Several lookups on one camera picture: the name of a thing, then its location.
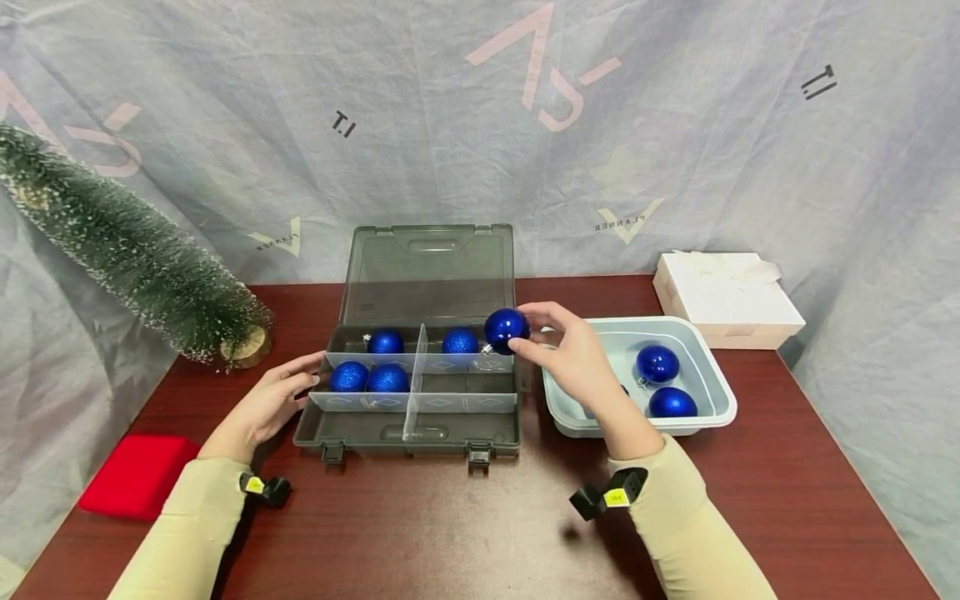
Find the human hand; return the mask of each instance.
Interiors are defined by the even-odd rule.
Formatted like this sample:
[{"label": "human hand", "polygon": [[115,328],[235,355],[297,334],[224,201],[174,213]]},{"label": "human hand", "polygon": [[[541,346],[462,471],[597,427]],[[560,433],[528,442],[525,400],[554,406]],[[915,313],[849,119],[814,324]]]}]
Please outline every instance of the human hand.
[{"label": "human hand", "polygon": [[306,404],[296,396],[317,384],[326,352],[307,354],[263,373],[247,395],[217,426],[199,458],[226,456],[248,464],[253,451],[280,430]]},{"label": "human hand", "polygon": [[[510,340],[510,349],[548,370],[568,396],[594,414],[606,403],[626,397],[589,323],[556,302],[532,302],[517,310],[533,333],[529,340]],[[540,331],[544,327],[553,331]]]},{"label": "human hand", "polygon": [[[517,310],[533,333],[529,340],[510,340],[510,349],[547,369],[568,396],[593,413],[611,458],[643,458],[663,448],[660,433],[620,387],[589,323],[556,302],[533,302]],[[553,331],[541,331],[544,327]]]}]

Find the christmas ornament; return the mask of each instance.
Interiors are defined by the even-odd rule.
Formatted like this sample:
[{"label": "christmas ornament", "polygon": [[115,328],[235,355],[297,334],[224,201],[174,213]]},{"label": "christmas ornament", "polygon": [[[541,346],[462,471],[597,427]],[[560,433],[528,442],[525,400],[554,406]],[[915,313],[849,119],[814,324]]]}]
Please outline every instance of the christmas ornament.
[{"label": "christmas ornament", "polygon": [[454,327],[446,332],[442,348],[444,354],[476,354],[480,351],[480,343],[466,327]]},{"label": "christmas ornament", "polygon": [[0,123],[0,183],[37,229],[184,357],[235,368],[269,349],[270,310],[116,180]]},{"label": "christmas ornament", "polygon": [[650,396],[650,416],[657,419],[696,417],[697,403],[679,388],[660,388]]},{"label": "christmas ornament", "polygon": [[340,363],[330,374],[331,392],[363,392],[367,389],[370,373],[367,367],[355,360]]},{"label": "christmas ornament", "polygon": [[523,313],[515,308],[499,308],[487,318],[483,331],[487,337],[484,351],[492,349],[497,354],[509,356],[514,351],[507,346],[507,342],[513,338],[529,338],[530,323]]},{"label": "christmas ornament", "polygon": [[403,337],[395,329],[377,329],[363,336],[370,354],[402,354]]},{"label": "christmas ornament", "polygon": [[410,391],[410,378],[400,365],[374,367],[367,381],[368,392],[402,394]]},{"label": "christmas ornament", "polygon": [[649,383],[666,383],[680,372],[680,359],[666,346],[654,344],[636,356],[636,370]]}]

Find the glittery blue ball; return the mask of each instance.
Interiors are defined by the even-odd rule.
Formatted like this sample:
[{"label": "glittery blue ball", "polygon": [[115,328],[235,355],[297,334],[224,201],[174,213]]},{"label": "glittery blue ball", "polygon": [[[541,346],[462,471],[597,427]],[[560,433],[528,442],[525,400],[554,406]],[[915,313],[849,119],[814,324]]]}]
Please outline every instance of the glittery blue ball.
[{"label": "glittery blue ball", "polygon": [[679,388],[660,388],[650,396],[650,416],[657,419],[696,417],[697,403]]},{"label": "glittery blue ball", "polygon": [[403,337],[396,329],[377,329],[367,340],[370,354],[402,354]]},{"label": "glittery blue ball", "polygon": [[399,365],[380,365],[370,372],[368,392],[399,394],[410,391],[410,377]]},{"label": "glittery blue ball", "polygon": [[666,383],[680,372],[680,359],[670,348],[654,344],[636,356],[636,370],[650,383]]},{"label": "glittery blue ball", "polygon": [[446,332],[444,354],[476,354],[480,351],[477,336],[466,327],[454,327]]},{"label": "glittery blue ball", "polygon": [[507,346],[512,338],[529,338],[530,323],[523,313],[515,308],[500,308],[494,310],[483,325],[487,344],[498,354],[511,355],[513,350]]},{"label": "glittery blue ball", "polygon": [[367,367],[356,361],[340,363],[330,374],[331,392],[363,392],[367,388]]}]

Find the clear plastic lid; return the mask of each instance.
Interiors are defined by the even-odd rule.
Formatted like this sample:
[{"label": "clear plastic lid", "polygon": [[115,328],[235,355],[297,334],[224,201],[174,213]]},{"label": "clear plastic lid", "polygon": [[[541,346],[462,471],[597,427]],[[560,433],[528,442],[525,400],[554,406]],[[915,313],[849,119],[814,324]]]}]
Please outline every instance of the clear plastic lid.
[{"label": "clear plastic lid", "polygon": [[343,324],[443,324],[485,320],[513,306],[514,230],[509,225],[357,228]]}]

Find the wooden table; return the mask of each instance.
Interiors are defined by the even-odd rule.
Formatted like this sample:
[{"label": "wooden table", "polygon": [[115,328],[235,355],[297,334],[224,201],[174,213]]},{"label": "wooden table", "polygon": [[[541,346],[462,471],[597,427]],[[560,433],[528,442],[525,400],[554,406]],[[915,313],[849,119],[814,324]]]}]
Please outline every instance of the wooden table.
[{"label": "wooden table", "polygon": [[[266,363],[224,376],[179,360],[131,431],[201,442],[264,370],[325,348],[342,290],[256,288],[276,312]],[[649,276],[523,279],[516,292],[585,317],[660,313]],[[780,358],[716,357],[739,414],[683,446],[780,599],[936,598]],[[519,459],[495,462],[486,477],[468,477],[453,458],[349,455],[344,471],[331,471],[286,428],[261,472],[296,490],[281,511],[248,503],[215,597],[662,598],[626,512],[587,524],[567,503],[583,483],[604,480],[603,443],[557,431],[539,377],[522,410]],[[147,528],[74,511],[14,597],[106,597]]]}]

